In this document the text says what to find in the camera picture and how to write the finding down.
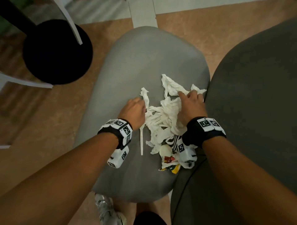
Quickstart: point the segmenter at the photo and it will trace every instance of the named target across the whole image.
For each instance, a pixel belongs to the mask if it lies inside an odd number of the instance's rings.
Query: hand
[[[146,105],[140,98],[129,99],[118,118],[128,120],[133,130],[139,129],[145,122]]]
[[[197,94],[196,90],[190,91],[186,96],[183,92],[178,92],[181,98],[181,111],[178,113],[178,120],[187,126],[191,119],[198,116],[207,117],[203,95]]]

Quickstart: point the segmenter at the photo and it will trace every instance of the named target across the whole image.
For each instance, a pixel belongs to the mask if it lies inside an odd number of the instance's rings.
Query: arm
[[[207,117],[203,96],[179,93],[182,110],[178,117],[187,123]],[[297,224],[297,196],[278,180],[244,156],[224,137],[202,144],[209,164],[233,206],[248,224]]]
[[[135,98],[118,118],[136,130],[144,113],[144,101]],[[1,224],[68,224],[118,143],[114,134],[100,133],[21,182],[0,198]]]

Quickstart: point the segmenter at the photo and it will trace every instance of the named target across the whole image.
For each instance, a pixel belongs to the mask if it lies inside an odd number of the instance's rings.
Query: black shorts
[[[149,211],[139,213],[136,216],[133,225],[143,224],[166,225],[165,221],[158,214]]]

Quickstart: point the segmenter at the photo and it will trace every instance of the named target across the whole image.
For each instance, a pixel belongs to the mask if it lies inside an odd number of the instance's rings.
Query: green object
[[[21,10],[33,4],[32,0],[10,0],[10,1]],[[11,26],[13,25],[9,23],[6,19],[4,19],[2,16],[0,16],[0,35],[5,33]]]

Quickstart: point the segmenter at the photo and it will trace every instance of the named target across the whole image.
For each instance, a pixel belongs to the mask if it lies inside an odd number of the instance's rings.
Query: right arm
[[[203,96],[179,92],[179,120],[186,126],[198,116],[207,117]],[[209,164],[235,209],[248,224],[297,224],[297,196],[219,136],[202,144]]]

